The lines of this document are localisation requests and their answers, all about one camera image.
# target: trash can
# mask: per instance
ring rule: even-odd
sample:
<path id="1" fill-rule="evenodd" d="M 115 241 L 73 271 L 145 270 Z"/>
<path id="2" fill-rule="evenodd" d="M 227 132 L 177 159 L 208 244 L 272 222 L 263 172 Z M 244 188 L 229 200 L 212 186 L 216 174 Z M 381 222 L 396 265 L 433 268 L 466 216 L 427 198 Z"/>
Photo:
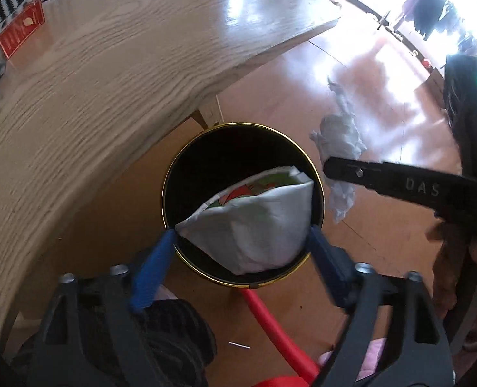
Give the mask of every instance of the trash can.
<path id="1" fill-rule="evenodd" d="M 228 123 L 196 136 L 173 160 L 162 192 L 165 227 L 174 228 L 217 192 L 279 166 L 296 166 L 314 180 L 311 223 L 322 226 L 323 185 L 306 153 L 274 129 L 250 123 Z M 183 237 L 178 237 L 176 251 L 198 274 L 215 283 L 237 288 L 258 288 L 278 281 L 295 271 L 309 256 L 302 249 L 282 268 L 234 275 Z"/>

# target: metal bolt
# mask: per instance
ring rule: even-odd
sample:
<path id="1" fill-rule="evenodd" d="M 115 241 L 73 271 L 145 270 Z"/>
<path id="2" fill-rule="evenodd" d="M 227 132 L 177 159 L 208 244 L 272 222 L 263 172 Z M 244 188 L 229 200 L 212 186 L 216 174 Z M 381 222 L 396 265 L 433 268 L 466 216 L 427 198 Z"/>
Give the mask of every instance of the metal bolt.
<path id="1" fill-rule="evenodd" d="M 423 280 L 421 275 L 418 272 L 413 270 L 407 273 L 407 279 L 410 279 L 411 281 L 414 281 L 414 282 L 421 282 Z"/>
<path id="2" fill-rule="evenodd" d="M 128 271 L 128 267 L 126 265 L 115 265 L 111 266 L 110 268 L 110 275 L 122 275 Z"/>
<path id="3" fill-rule="evenodd" d="M 355 269 L 360 273 L 373 273 L 373 268 L 369 263 L 358 262 L 355 263 Z"/>
<path id="4" fill-rule="evenodd" d="M 60 284 L 68 284 L 73 281 L 75 281 L 75 275 L 73 273 L 66 273 L 60 276 Z"/>

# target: crumpled plastic bag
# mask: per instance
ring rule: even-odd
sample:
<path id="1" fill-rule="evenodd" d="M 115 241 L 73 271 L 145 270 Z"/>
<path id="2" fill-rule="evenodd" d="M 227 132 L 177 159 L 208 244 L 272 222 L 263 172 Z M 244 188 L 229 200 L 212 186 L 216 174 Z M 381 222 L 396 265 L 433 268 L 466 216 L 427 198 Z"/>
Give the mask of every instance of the crumpled plastic bag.
<path id="1" fill-rule="evenodd" d="M 213 196 L 176 231 L 235 275 L 280 268 L 308 234 L 313 184 L 295 167 L 267 170 Z"/>
<path id="2" fill-rule="evenodd" d="M 327 115 L 321 120 L 319 132 L 312 131 L 310 139 L 319 150 L 321 166 L 330 157 L 342 157 L 358 160 L 367 150 L 360 139 L 359 130 L 355 125 L 353 106 L 346 97 L 343 88 L 328 78 L 328 86 L 336 95 L 339 114 Z M 338 223 L 355 203 L 355 187 L 351 183 L 334 181 L 324 178 L 331 193 L 326 204 L 332 211 L 333 220 Z"/>

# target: wood grain tabletop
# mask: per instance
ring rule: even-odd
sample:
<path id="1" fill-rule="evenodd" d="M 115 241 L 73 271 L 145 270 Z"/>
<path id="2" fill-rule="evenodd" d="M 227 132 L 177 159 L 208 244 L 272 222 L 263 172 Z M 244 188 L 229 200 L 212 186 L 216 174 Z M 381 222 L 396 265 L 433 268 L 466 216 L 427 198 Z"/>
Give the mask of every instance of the wood grain tabletop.
<path id="1" fill-rule="evenodd" d="M 328 0 L 53 0 L 44 13 L 0 82 L 0 333 L 80 205 L 207 98 L 340 17 Z"/>

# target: red card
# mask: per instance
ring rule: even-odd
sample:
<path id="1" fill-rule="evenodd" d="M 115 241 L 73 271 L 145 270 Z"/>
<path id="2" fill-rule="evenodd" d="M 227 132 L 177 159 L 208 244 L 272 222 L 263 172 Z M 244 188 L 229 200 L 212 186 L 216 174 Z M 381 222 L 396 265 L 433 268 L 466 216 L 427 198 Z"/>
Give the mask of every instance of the red card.
<path id="1" fill-rule="evenodd" d="M 2 32 L 0 32 L 0 48 L 10 58 L 20 45 L 45 22 L 41 0 L 33 0 L 24 7 L 24 11 L 16 16 Z"/>

